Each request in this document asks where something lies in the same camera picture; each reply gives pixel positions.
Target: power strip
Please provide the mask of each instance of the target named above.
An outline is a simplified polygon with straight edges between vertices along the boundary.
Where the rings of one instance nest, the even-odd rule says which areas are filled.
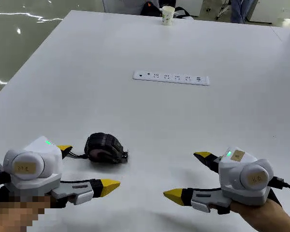
[[[209,86],[209,77],[198,77],[189,74],[176,74],[176,73],[161,73],[150,71],[135,71],[133,78],[135,80],[146,81],[162,81],[181,84]]]

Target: yellow fingertip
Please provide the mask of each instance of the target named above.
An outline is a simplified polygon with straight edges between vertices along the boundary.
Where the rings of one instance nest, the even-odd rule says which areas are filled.
[[[182,192],[183,189],[182,188],[176,188],[176,189],[172,189],[169,191],[166,191],[163,193],[163,195],[170,199],[171,201],[175,202],[176,204],[179,204],[181,206],[185,206],[185,204],[183,203],[181,196],[182,196]]]
[[[57,147],[59,147],[59,149],[61,150],[61,151],[64,151],[65,149],[67,149],[67,148],[69,148],[69,147],[72,147],[71,145],[61,145],[61,146],[57,146]]]
[[[110,179],[102,179],[101,182],[103,184],[103,189],[100,197],[106,196],[120,185],[119,181]]]
[[[194,154],[195,154],[195,155],[202,156],[203,158],[206,158],[206,157],[208,157],[211,153],[208,152],[208,151],[200,151],[200,152],[195,152]]]

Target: white tabletop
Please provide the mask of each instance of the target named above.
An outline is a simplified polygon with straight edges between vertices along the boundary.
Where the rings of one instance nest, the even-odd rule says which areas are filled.
[[[209,76],[207,87],[136,81],[135,70]],[[93,132],[115,135],[128,164],[64,160],[63,180],[112,178],[121,186],[79,206],[46,210],[28,231],[252,231],[163,197],[215,188],[194,151],[230,145],[269,159],[290,183],[290,49],[270,27],[70,12],[0,92],[0,161],[39,135],[82,154]],[[276,194],[290,214],[290,191]]]

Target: gray floor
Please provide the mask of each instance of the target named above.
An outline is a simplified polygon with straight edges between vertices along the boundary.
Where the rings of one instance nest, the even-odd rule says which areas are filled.
[[[205,0],[195,19],[214,21],[220,7],[220,0]],[[103,5],[100,0],[0,0],[0,90],[70,10],[102,12]],[[230,14],[219,21],[229,22]],[[290,27],[290,20],[274,26]]]

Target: jeans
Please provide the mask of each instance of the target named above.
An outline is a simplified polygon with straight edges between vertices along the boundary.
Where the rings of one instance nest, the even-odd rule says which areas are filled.
[[[245,23],[246,16],[255,0],[231,0],[231,22]]]

